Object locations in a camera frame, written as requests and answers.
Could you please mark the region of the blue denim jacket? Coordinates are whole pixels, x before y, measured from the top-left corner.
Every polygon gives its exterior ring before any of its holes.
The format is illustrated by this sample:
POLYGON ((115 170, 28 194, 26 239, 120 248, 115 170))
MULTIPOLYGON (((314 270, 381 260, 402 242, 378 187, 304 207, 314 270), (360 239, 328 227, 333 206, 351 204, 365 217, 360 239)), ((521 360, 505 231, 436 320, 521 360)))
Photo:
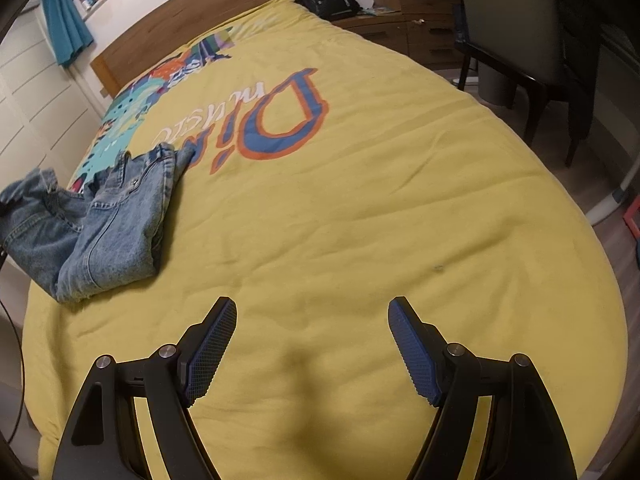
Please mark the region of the blue denim jacket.
POLYGON ((122 152, 79 193, 51 169, 32 170, 1 193, 1 247, 60 304, 152 278, 172 193, 194 154, 166 143, 122 152))

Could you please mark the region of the yellow dinosaur bedspread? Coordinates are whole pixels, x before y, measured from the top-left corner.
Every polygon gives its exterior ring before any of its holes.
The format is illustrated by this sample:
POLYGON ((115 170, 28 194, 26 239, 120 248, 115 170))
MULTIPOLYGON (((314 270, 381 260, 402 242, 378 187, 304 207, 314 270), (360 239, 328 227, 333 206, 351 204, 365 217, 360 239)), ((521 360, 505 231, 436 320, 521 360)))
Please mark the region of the yellow dinosaur bedspread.
POLYGON ((433 409, 387 325, 404 296, 479 356, 530 356, 584 471, 614 418, 627 326, 592 227, 491 110, 272 0, 179 48, 110 106, 72 177, 192 143, 160 273, 80 304, 29 292, 26 405, 50 478, 92 362, 148 356, 221 296, 238 326, 192 408, 226 479, 402 479, 433 409))

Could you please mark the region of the white wardrobe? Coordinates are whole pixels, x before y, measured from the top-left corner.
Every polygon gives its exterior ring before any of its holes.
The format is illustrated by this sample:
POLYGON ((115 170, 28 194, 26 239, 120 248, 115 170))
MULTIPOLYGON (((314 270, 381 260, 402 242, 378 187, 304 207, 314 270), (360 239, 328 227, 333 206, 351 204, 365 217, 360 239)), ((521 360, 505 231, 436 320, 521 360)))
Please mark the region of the white wardrobe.
POLYGON ((35 10, 21 14, 2 40, 0 114, 2 186, 35 168, 72 182, 100 116, 58 66, 35 10))

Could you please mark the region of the wooden nightstand drawers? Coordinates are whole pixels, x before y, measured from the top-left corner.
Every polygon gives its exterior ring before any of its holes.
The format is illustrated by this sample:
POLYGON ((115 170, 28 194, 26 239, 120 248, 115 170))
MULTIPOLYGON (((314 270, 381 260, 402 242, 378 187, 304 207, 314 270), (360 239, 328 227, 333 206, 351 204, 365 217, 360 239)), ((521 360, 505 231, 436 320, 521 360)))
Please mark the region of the wooden nightstand drawers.
POLYGON ((460 2, 373 0, 370 14, 334 24, 407 55, 431 70, 456 68, 462 65, 462 54, 454 47, 454 7, 460 2))

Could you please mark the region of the grey desk chair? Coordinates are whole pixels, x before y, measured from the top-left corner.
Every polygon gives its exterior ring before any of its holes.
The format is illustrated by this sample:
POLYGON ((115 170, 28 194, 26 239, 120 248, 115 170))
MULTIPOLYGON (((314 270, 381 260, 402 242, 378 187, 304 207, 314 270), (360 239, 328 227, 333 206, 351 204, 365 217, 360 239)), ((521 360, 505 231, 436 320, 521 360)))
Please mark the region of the grey desk chair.
POLYGON ((559 0, 462 0, 458 18, 456 47, 463 53, 458 87, 464 87, 475 58, 524 88, 526 144, 533 143, 548 104, 565 102, 570 136, 565 165, 570 166, 593 121, 600 35, 568 32, 575 22, 561 18, 559 0))

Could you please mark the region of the teal curtain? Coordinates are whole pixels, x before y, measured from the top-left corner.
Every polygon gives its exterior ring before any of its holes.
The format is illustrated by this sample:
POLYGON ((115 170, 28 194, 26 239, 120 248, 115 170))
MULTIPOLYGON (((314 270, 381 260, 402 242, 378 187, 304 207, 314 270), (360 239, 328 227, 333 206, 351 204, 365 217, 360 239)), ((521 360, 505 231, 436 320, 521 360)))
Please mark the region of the teal curtain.
POLYGON ((59 66, 68 67, 94 43, 73 0, 41 0, 50 43, 59 66))

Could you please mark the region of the wooden headboard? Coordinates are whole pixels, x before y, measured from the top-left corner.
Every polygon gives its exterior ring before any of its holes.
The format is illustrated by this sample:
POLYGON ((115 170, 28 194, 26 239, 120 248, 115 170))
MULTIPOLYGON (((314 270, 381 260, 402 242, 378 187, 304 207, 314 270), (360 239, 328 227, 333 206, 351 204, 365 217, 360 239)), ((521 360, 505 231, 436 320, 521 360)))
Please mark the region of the wooden headboard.
POLYGON ((89 66, 101 96, 202 32, 269 0, 106 0, 89 18, 96 50, 89 66))

